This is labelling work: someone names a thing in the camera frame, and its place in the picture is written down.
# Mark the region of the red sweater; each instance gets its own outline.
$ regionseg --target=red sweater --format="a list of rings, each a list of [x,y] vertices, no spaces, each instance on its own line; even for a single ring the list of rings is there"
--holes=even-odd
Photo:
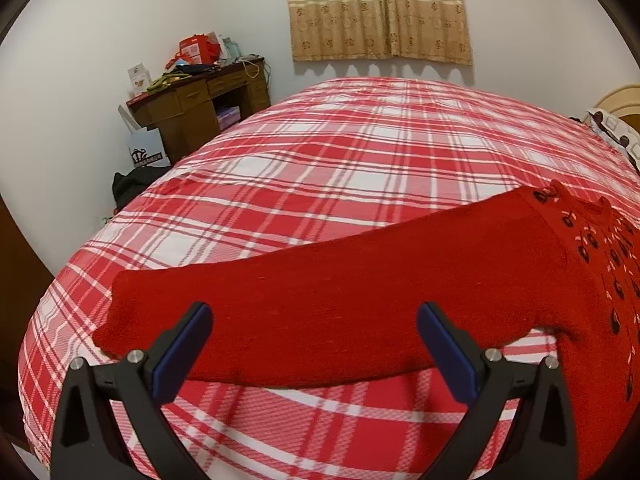
[[[415,327],[427,300],[482,348],[551,328],[584,478],[638,404],[639,246],[606,199],[580,202],[553,181],[255,258],[124,271],[94,342],[117,356],[148,348],[205,301],[214,334],[191,379],[300,388],[433,365]]]

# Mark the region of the beige curtain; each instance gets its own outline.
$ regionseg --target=beige curtain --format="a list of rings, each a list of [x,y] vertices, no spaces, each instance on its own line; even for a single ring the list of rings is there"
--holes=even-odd
[[[463,0],[289,0],[293,58],[471,65]]]

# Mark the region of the plaid bedsheet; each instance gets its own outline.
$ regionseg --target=plaid bedsheet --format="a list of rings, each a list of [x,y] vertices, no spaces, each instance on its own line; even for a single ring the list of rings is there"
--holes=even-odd
[[[638,177],[618,152],[578,123],[501,96],[441,82],[344,78],[245,120],[134,200],[49,287],[19,357],[34,452],[49,465],[71,359],[109,361],[91,334],[121,269],[247,258],[552,178],[640,218]],[[505,352],[538,362],[555,343],[533,331]],[[507,405],[476,474],[495,460],[515,406]],[[313,390],[187,382],[164,409],[212,478],[282,480],[417,478],[464,411],[437,370]],[[136,464],[153,475],[121,406],[116,418]]]

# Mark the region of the silver bolt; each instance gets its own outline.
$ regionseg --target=silver bolt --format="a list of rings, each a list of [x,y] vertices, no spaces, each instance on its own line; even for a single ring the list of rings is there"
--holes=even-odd
[[[82,359],[81,357],[76,357],[73,361],[71,361],[71,369],[72,370],[79,370],[80,368],[82,368],[82,366],[84,365],[84,359]]]
[[[484,351],[484,357],[486,357],[492,363],[497,363],[500,359],[502,359],[502,352],[500,352],[497,348],[488,348]]]
[[[145,358],[145,353],[142,350],[132,350],[127,354],[127,361],[130,363],[139,363]]]
[[[550,370],[555,370],[560,366],[560,362],[552,355],[548,355],[545,357],[545,366]]]

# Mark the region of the brown wooden door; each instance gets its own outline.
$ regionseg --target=brown wooden door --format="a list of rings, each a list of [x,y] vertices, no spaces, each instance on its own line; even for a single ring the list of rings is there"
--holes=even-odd
[[[0,388],[4,390],[17,389],[20,343],[52,281],[0,197]]]

